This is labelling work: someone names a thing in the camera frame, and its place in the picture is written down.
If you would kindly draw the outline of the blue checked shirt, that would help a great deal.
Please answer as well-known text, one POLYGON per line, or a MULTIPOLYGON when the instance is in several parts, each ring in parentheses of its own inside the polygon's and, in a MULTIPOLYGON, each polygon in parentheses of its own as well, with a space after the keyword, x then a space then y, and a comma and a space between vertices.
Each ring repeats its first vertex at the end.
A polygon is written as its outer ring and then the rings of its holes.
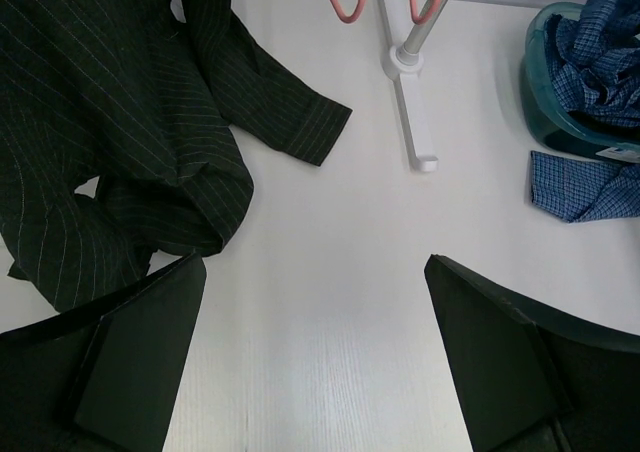
MULTIPOLYGON (((554 94, 584 126, 639 142, 639 0, 587 0, 580 17, 544 24, 554 94)), ((639 163, 531 154, 531 200, 566 223, 636 218, 639 163)))

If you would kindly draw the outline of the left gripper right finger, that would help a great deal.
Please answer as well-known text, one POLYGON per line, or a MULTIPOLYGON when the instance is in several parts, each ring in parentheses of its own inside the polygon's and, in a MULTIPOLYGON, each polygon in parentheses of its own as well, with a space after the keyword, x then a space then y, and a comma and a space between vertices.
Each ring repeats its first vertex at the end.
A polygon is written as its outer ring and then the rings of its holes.
POLYGON ((638 336, 446 256, 424 273, 473 450, 638 450, 638 336))

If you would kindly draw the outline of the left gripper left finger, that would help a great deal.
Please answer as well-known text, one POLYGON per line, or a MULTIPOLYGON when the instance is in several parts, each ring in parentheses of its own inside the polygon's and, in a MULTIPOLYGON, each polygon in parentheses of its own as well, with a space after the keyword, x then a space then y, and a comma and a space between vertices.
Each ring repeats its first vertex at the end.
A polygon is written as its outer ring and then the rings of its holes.
POLYGON ((2 450, 162 450, 205 282, 192 254, 2 333, 2 450))

